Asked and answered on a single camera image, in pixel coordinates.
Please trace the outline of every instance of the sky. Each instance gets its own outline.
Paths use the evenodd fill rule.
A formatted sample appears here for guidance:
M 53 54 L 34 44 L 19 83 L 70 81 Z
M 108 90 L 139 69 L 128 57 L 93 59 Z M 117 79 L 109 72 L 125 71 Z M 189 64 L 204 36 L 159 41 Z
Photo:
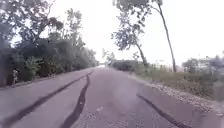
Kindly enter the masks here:
M 222 55 L 224 50 L 223 0 L 164 0 L 162 6 L 174 55 L 178 65 L 188 58 Z M 73 8 L 82 13 L 81 33 L 86 46 L 96 51 L 103 62 L 102 49 L 114 52 L 116 59 L 131 59 L 136 48 L 118 51 L 111 33 L 119 26 L 119 10 L 112 0 L 56 0 L 51 15 L 59 16 Z M 171 54 L 160 15 L 153 11 L 146 19 L 145 34 L 141 36 L 143 52 L 150 63 L 160 61 L 170 65 Z

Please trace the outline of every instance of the foliage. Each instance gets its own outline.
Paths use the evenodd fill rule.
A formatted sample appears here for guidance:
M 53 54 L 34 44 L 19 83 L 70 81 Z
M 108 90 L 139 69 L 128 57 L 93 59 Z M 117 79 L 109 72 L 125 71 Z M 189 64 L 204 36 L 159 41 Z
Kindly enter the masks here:
M 115 55 L 113 52 L 109 52 L 109 51 L 106 51 L 105 49 L 103 49 L 102 55 L 103 55 L 102 58 L 106 58 L 107 64 L 109 64 L 115 60 Z
M 144 57 L 143 51 L 140 48 L 141 45 L 137 41 L 137 37 L 141 33 L 144 33 L 143 28 L 145 27 L 146 17 L 151 14 L 152 10 L 156 10 L 160 14 L 166 31 L 167 41 L 172 56 L 173 71 L 176 72 L 176 62 L 173 48 L 168 33 L 168 27 L 166 25 L 166 21 L 161 8 L 161 6 L 163 5 L 163 0 L 114 0 L 113 4 L 121 11 L 120 16 L 118 17 L 121 22 L 120 28 L 118 32 L 114 33 L 116 35 L 115 39 L 118 40 L 116 42 L 117 46 L 121 50 L 123 50 L 124 48 L 129 49 L 130 46 L 136 45 L 139 49 L 143 64 L 146 67 L 148 67 L 147 61 Z
M 53 3 L 46 0 L 3 0 L 0 5 L 0 85 L 12 81 L 13 69 L 19 81 L 28 81 L 98 64 L 79 32 L 81 12 L 68 10 L 63 24 L 49 17 Z
M 141 78 L 153 83 L 162 84 L 194 95 L 213 99 L 213 85 L 219 79 L 217 70 L 223 67 L 223 58 L 188 59 L 183 63 L 185 71 L 173 73 L 164 66 L 143 63 L 133 60 L 119 60 L 110 64 L 111 67 L 133 72 Z
M 134 71 L 135 66 L 138 64 L 138 61 L 135 60 L 114 60 L 109 66 L 121 71 Z

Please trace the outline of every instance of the grass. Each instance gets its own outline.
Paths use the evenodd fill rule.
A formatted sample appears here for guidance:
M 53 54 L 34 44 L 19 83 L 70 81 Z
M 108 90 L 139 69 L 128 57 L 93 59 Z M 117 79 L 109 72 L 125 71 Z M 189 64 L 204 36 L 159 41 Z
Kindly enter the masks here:
M 134 73 L 149 81 L 161 83 L 164 86 L 175 88 L 206 99 L 213 99 L 212 76 L 205 74 L 190 74 L 186 72 L 169 72 L 162 69 L 149 68 L 143 65 L 135 67 Z

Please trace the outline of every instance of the green tree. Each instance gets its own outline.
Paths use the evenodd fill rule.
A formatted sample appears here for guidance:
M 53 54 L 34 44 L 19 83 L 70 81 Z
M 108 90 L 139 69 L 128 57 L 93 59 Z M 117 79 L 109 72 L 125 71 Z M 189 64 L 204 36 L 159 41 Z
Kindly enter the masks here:
M 131 23 L 128 15 L 128 12 L 125 11 L 120 13 L 118 17 L 120 20 L 120 27 L 118 32 L 112 34 L 112 38 L 115 39 L 115 44 L 119 47 L 119 50 L 129 50 L 131 46 L 136 46 L 140 52 L 144 66 L 148 67 L 147 60 L 138 39 L 138 36 L 144 33 L 144 31 L 138 23 Z
M 96 53 L 85 47 L 79 32 L 81 12 L 68 10 L 62 24 L 49 17 L 53 2 L 0 1 L 4 7 L 0 9 L 0 86 L 6 84 L 13 69 L 18 71 L 19 81 L 27 81 L 98 64 Z M 47 30 L 49 35 L 43 38 Z M 12 43 L 15 37 L 20 40 Z
M 183 67 L 185 67 L 189 73 L 195 73 L 199 68 L 199 61 L 194 58 L 188 59 L 183 63 Z
M 112 61 L 116 60 L 113 52 L 102 50 L 102 58 L 106 58 L 106 64 L 110 64 Z
M 163 1 L 162 0 L 114 0 L 113 4 L 116 5 L 118 9 L 120 9 L 121 13 L 128 13 L 128 16 L 131 17 L 135 15 L 138 19 L 137 23 L 140 27 L 145 27 L 145 19 L 146 17 L 151 14 L 151 10 L 156 10 L 163 21 L 163 25 L 166 31 L 167 41 L 169 44 L 172 62 L 173 62 L 173 71 L 176 72 L 176 62 L 173 53 L 173 48 L 171 45 L 168 27 L 166 25 L 165 17 L 162 10 Z
M 139 58 L 138 52 L 135 52 L 135 53 L 133 54 L 133 56 L 132 56 L 132 57 L 133 57 L 133 59 L 134 59 L 134 60 L 136 60 L 136 61 L 137 61 L 137 60 L 138 60 L 138 58 Z

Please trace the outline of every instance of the road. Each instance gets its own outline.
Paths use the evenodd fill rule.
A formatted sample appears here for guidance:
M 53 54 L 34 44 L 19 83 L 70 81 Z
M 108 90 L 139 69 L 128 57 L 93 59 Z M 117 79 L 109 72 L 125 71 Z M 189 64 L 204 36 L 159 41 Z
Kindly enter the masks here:
M 219 128 L 212 112 L 107 68 L 0 90 L 2 128 Z

